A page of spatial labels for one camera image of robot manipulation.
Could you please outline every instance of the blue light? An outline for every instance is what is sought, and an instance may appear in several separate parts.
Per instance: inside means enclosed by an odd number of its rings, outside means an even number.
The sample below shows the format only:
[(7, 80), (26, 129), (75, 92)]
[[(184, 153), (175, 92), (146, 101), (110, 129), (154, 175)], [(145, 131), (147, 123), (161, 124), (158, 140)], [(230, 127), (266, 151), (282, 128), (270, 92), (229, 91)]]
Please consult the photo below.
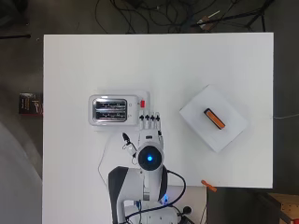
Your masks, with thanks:
[(163, 204), (163, 205), (168, 204), (168, 195), (167, 195), (167, 194), (165, 194), (165, 195), (163, 196), (162, 204)]
[(151, 156), (148, 156), (148, 161), (152, 161), (152, 157)]

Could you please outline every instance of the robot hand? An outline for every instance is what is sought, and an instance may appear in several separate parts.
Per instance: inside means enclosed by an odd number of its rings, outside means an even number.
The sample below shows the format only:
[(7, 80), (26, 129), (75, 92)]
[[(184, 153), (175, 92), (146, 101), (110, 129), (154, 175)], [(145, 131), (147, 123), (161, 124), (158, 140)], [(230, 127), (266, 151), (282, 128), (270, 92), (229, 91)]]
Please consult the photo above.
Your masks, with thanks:
[(123, 149), (126, 149), (128, 153), (135, 158), (137, 151), (141, 150), (146, 143), (155, 142), (159, 145), (159, 148), (163, 150), (164, 140), (161, 132), (161, 119), (158, 112), (151, 113), (144, 112), (143, 110), (139, 113), (139, 137), (138, 147), (131, 143), (129, 136), (126, 133), (122, 134), (123, 140), (126, 142)]

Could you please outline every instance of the cable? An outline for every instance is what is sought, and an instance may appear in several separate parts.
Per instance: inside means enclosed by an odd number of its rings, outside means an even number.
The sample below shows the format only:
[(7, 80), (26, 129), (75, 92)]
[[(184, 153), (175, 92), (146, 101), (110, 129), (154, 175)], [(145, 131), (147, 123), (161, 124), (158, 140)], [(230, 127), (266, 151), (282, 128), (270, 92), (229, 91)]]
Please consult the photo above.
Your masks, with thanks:
[(125, 17), (125, 15), (122, 13), (122, 10), (121, 10), (119, 7), (117, 7), (117, 5), (116, 5), (116, 3), (115, 3), (115, 0), (110, 0), (110, 3), (113, 5), (114, 8), (116, 8), (116, 9), (120, 12), (120, 14), (124, 17), (124, 19), (127, 21), (127, 23), (129, 24), (129, 26), (131, 27), (133, 33), (135, 34), (135, 30), (134, 30), (132, 24), (128, 21), (128, 19), (127, 19), (127, 18)]
[[(121, 1), (123, 2), (124, 6), (128, 9), (129, 17), (130, 17), (129, 22), (130, 22), (130, 24), (131, 24), (131, 22), (132, 22), (132, 14), (131, 14), (131, 11), (129, 11), (129, 7), (128, 7), (127, 4), (125, 3), (125, 1), (123, 1), (123, 0), (121, 0)], [(126, 34), (130, 34), (130, 29), (131, 29), (131, 25), (130, 25), (130, 24), (129, 24), (128, 31), (127, 31)]]
[(113, 6), (116, 7), (116, 9), (118, 9), (119, 11), (131, 11), (131, 12), (134, 12), (134, 13), (138, 14), (147, 23), (147, 32), (148, 32), (148, 34), (150, 33), (150, 24), (149, 24), (149, 21), (140, 12), (138, 12), (136, 10), (133, 10), (133, 9), (119, 8), (117, 5), (113, 5)]
[[(163, 12), (161, 12), (161, 11), (158, 11), (158, 10), (151, 10), (151, 9), (148, 9), (149, 7), (148, 7), (148, 4), (146, 3), (146, 2), (144, 2), (144, 1), (142, 1), (142, 4), (144, 4), (145, 6), (146, 6), (146, 10), (149, 12), (149, 18), (150, 18), (150, 20), (155, 24), (155, 25), (158, 25), (158, 26), (169, 26), (169, 25), (173, 25), (173, 22), (170, 20), (170, 18), (167, 16), (167, 15), (165, 15)], [(157, 12), (157, 13), (160, 13), (160, 14), (162, 14), (162, 15), (164, 15), (171, 23), (170, 24), (160, 24), (160, 23), (158, 23), (157, 21), (155, 21), (153, 18), (152, 18), (152, 16), (151, 16), (151, 11), (153, 11), (153, 12)]]
[(294, 118), (294, 117), (298, 117), (299, 114), (294, 114), (294, 115), (289, 115), (289, 116), (285, 116), (285, 117), (273, 117), (273, 119), (290, 119), (290, 118)]
[(184, 2), (184, 1), (181, 1), (181, 0), (178, 0), (180, 3), (182, 3), (182, 4), (185, 4), (186, 6), (188, 6), (188, 7), (192, 7), (192, 6), (194, 6), (194, 5), (196, 5), (197, 3), (199, 3), (199, 0), (196, 0), (195, 2), (193, 2), (193, 3), (191, 3), (191, 4), (189, 4), (189, 3), (186, 3), (186, 2)]
[(244, 25), (236, 25), (230, 22), (225, 22), (225, 21), (220, 21), (219, 24), (223, 24), (223, 25), (229, 25), (229, 26), (234, 26), (234, 27), (239, 27), (239, 28), (244, 28)]
[[(236, 3), (234, 3), (232, 0), (231, 0), (231, 4), (230, 4), (230, 6), (228, 6), (228, 8), (227, 8), (227, 10), (223, 13), (223, 15), (221, 16), (221, 20), (225, 17), (225, 15), (233, 8), (233, 6), (235, 5)], [(216, 28), (216, 26), (218, 26), (218, 24), (221, 22), (221, 20), (220, 21), (218, 21), (218, 22), (216, 22), (211, 28), (209, 28), (209, 30), (208, 30), (208, 32), (211, 32), (213, 29), (215, 29)]]
[(200, 224), (202, 224), (202, 221), (203, 221), (203, 217), (204, 217), (205, 211), (206, 211), (206, 206), (205, 206), (205, 208), (204, 208), (204, 211), (203, 211), (202, 217), (200, 218)]
[(166, 204), (166, 205), (163, 205), (163, 206), (160, 206), (160, 207), (155, 207), (155, 208), (145, 209), (145, 210), (143, 210), (143, 211), (139, 211), (139, 212), (132, 213), (131, 215), (129, 215), (129, 216), (127, 216), (127, 217), (125, 218), (126, 220), (129, 220), (130, 217), (136, 216), (136, 215), (141, 214), (141, 213), (146, 213), (146, 212), (156, 211), (156, 210), (160, 210), (160, 209), (163, 209), (163, 208), (166, 208), (166, 207), (170, 207), (170, 206), (172, 206), (174, 203), (176, 203), (176, 202), (177, 202), (177, 201), (184, 195), (184, 193), (185, 193), (185, 191), (186, 191), (186, 181), (185, 181), (185, 179), (184, 179), (181, 175), (178, 175), (178, 174), (176, 174), (175, 172), (172, 172), (172, 171), (170, 171), (170, 170), (167, 170), (167, 172), (168, 172), (169, 174), (176, 175), (177, 177), (179, 177), (179, 178), (183, 181), (183, 183), (184, 183), (183, 191), (179, 194), (179, 196), (178, 196), (173, 202), (171, 202), (171, 203), (169, 203), (169, 204)]
[(100, 0), (97, 0), (96, 4), (95, 4), (95, 8), (94, 8), (94, 17), (96, 20), (96, 23), (102, 28), (102, 30), (108, 34), (108, 32), (106, 31), (106, 29), (101, 25), (101, 23), (99, 22), (99, 20), (97, 19), (97, 6), (99, 5)]
[(169, 2), (169, 6), (171, 6), (171, 7), (174, 9), (174, 11), (175, 11), (175, 13), (176, 13), (176, 17), (175, 17), (174, 22), (177, 22), (177, 19), (178, 19), (178, 10), (177, 10), (177, 9), (175, 8), (175, 6), (172, 4), (171, 0), (170, 0), (170, 2)]
[(202, 11), (205, 11), (206, 9), (212, 7), (216, 2), (217, 2), (217, 0), (214, 0), (214, 1), (211, 2), (208, 6), (206, 6), (206, 7), (202, 8), (202, 9), (200, 9), (200, 10), (197, 11), (197, 12), (194, 12), (194, 13), (190, 16), (190, 18), (192, 18), (192, 17), (195, 16), (196, 14), (201, 13)]

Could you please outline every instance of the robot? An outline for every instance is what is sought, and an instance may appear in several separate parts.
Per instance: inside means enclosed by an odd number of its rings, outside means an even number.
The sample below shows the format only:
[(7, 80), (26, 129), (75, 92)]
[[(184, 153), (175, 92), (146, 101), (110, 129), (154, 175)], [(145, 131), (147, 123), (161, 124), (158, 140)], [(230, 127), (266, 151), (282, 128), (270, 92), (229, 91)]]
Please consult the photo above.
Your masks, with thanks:
[[(172, 205), (184, 194), (186, 182), (183, 177), (164, 167), (164, 140), (159, 113), (144, 115), (141, 112), (139, 130), (137, 147), (126, 133), (122, 134), (125, 141), (123, 148), (137, 161), (139, 168), (119, 166), (108, 175), (113, 224), (138, 224), (141, 220), (142, 224), (177, 224), (178, 214)], [(184, 188), (176, 200), (161, 205), (158, 202), (167, 191), (167, 174), (181, 178)], [(142, 201), (146, 209), (138, 211), (136, 206), (124, 207), (126, 200)]]

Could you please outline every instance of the red button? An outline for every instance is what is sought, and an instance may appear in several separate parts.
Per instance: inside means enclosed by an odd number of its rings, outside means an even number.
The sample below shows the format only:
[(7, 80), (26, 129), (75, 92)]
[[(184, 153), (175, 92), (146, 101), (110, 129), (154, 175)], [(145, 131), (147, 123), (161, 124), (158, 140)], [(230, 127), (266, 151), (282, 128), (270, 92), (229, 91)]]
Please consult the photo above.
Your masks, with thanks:
[(146, 102), (145, 102), (144, 100), (142, 100), (142, 101), (140, 102), (140, 107), (141, 107), (141, 108), (146, 107)]

